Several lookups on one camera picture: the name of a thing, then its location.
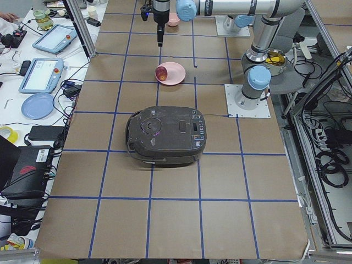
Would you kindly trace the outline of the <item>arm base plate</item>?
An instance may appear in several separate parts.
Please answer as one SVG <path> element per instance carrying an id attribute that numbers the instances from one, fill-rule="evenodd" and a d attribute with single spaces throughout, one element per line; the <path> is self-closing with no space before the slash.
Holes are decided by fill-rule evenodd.
<path id="1" fill-rule="evenodd" d="M 257 99 L 249 99 L 242 93 L 242 85 L 225 84 L 228 116 L 232 118 L 270 118 L 267 96 L 263 91 Z"/>
<path id="2" fill-rule="evenodd" d="M 249 26 L 252 24 L 254 17 L 249 15 L 218 15 L 215 16 L 217 36 L 219 37 L 236 37 L 249 38 Z"/>

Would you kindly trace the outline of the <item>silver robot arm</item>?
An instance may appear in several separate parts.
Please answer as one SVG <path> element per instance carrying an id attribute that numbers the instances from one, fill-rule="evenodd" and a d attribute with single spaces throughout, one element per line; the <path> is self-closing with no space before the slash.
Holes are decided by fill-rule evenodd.
<path id="1" fill-rule="evenodd" d="M 223 26 L 229 31 L 239 31 L 239 29 L 249 26 L 254 20 L 252 15 L 227 16 Z"/>
<path id="2" fill-rule="evenodd" d="M 260 17 L 258 21 L 259 32 L 254 34 L 251 47 L 242 58 L 244 84 L 240 98 L 244 102 L 255 102 L 260 99 L 263 91 L 270 83 L 259 84 L 254 79 L 253 73 L 260 77 L 269 74 L 263 65 L 267 58 L 268 50 L 272 44 L 281 21 L 284 17 L 293 14 L 303 4 L 303 1 L 177 1 L 176 13 L 182 21 L 191 21 L 196 16 L 210 17 L 212 15 L 248 15 Z"/>

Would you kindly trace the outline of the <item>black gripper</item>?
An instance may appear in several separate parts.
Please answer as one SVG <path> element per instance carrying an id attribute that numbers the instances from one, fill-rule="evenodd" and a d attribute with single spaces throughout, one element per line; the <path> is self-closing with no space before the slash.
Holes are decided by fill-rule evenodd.
<path id="1" fill-rule="evenodd" d="M 154 22 L 157 23 L 157 43 L 158 47 L 163 46 L 164 28 L 169 21 L 169 0 L 152 1 L 152 11 Z"/>

